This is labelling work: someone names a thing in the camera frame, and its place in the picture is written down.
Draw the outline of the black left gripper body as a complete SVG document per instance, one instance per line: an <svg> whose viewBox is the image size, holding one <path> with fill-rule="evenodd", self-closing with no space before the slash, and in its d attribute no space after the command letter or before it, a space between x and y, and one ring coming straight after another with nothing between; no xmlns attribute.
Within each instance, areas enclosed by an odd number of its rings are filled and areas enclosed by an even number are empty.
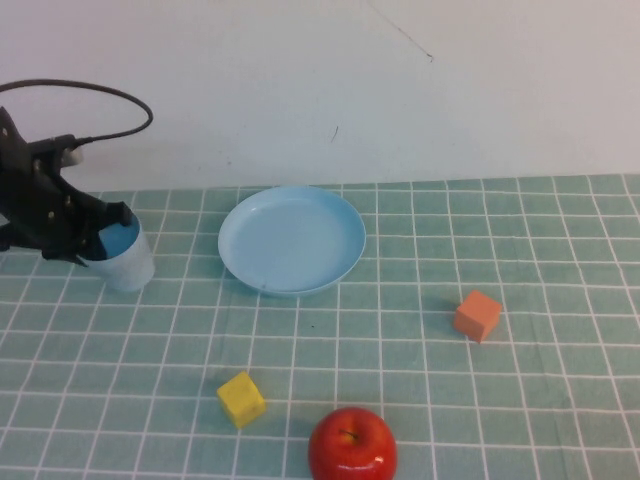
<svg viewBox="0 0 640 480"><path fill-rule="evenodd" d="M72 187L61 176L64 152L76 146L72 135L25 141L6 109L1 110L1 248L38 250L47 259L73 262L81 249L99 249L104 203Z"/></svg>

